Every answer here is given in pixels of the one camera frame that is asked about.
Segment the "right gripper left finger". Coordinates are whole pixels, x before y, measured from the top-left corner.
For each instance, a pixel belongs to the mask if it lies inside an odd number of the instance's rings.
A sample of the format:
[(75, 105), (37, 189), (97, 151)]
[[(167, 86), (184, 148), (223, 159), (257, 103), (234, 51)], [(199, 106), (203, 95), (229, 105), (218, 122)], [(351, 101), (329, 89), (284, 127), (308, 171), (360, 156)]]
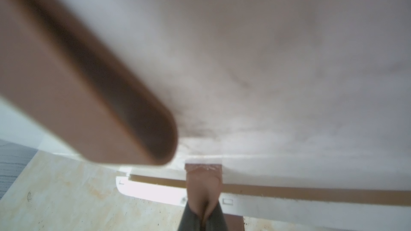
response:
[(187, 203), (177, 231), (203, 231), (200, 218), (190, 209)]

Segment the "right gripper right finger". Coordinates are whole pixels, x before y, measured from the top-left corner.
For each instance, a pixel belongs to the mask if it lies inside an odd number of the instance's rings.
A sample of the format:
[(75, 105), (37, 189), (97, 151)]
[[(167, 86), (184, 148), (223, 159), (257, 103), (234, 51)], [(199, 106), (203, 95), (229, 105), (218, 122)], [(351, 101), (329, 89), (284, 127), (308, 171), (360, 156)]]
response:
[(228, 225), (225, 221), (222, 208), (219, 203), (212, 211), (211, 215), (203, 224), (204, 231), (228, 231)]

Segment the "white three-drawer cabinet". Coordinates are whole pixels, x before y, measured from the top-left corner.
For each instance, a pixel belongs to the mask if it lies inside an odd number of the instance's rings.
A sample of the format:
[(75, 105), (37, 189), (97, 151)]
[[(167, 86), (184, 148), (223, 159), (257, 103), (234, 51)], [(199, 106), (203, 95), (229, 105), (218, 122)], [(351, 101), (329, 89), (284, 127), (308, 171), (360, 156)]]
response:
[(61, 0), (173, 113), (164, 167), (410, 190), (411, 0)]

